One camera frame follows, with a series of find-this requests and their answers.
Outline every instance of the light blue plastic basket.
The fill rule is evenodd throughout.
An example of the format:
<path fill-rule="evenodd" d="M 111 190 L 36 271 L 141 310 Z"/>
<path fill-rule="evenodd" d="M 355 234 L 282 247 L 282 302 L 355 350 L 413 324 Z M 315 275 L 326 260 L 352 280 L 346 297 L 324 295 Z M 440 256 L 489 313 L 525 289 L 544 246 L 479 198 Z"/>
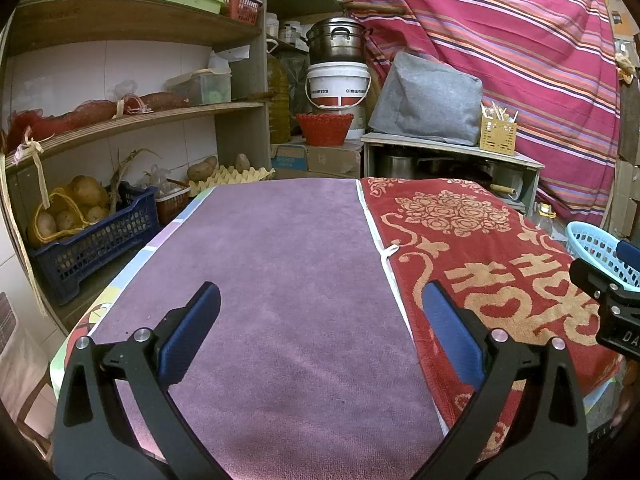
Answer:
<path fill-rule="evenodd" d="M 571 222 L 565 234 L 571 256 L 599 267 L 625 290 L 640 292 L 640 274 L 616 257 L 619 240 L 615 236 L 585 222 Z"/>

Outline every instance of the blue plastic crate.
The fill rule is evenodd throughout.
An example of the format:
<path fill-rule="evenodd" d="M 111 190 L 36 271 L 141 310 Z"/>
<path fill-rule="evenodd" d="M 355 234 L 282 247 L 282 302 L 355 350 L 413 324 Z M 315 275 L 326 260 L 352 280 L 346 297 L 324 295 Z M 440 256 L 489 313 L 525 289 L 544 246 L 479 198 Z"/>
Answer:
<path fill-rule="evenodd" d="M 80 292 L 80 282 L 136 245 L 149 243 L 160 232 L 155 187 L 137 189 L 120 184 L 122 199 L 116 214 L 71 238 L 30 251 L 31 262 L 43 274 L 58 304 Z"/>

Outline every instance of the red plastic basket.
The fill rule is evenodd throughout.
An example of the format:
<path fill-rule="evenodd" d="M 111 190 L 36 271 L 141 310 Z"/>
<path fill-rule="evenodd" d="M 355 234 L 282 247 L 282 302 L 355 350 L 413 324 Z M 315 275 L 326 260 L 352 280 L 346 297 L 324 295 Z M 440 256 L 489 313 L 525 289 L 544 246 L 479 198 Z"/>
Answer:
<path fill-rule="evenodd" d="M 349 133 L 353 114 L 298 114 L 296 119 L 309 146 L 341 146 Z"/>
<path fill-rule="evenodd" d="M 260 0 L 225 0 L 226 12 L 232 20 L 255 25 L 258 20 L 258 9 L 262 7 Z"/>

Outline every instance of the purple towel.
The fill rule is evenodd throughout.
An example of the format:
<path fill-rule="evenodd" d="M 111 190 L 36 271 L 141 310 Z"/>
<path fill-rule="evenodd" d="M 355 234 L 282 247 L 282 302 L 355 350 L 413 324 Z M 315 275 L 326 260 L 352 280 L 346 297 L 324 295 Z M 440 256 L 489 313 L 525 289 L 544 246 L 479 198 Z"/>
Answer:
<path fill-rule="evenodd" d="M 209 280 L 218 320 L 170 394 L 235 479 L 407 480 L 442 440 L 356 181 L 213 190 L 98 327 L 154 327 Z M 140 443 L 153 444 L 130 392 Z"/>

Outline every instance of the egg carton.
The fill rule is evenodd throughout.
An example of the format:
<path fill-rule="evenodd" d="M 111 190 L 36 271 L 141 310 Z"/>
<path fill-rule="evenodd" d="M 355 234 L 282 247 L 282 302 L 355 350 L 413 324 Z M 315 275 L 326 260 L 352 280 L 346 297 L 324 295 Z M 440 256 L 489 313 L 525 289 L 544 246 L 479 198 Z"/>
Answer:
<path fill-rule="evenodd" d="M 189 196 L 196 196 L 198 193 L 203 192 L 205 189 L 215 186 L 224 186 L 225 184 L 248 184 L 249 182 L 259 182 L 261 180 L 272 180 L 276 174 L 276 170 L 267 171 L 266 168 L 249 168 L 240 173 L 233 166 L 226 168 L 220 166 L 214 171 L 207 180 L 201 180 L 200 182 L 189 181 L 191 191 Z"/>

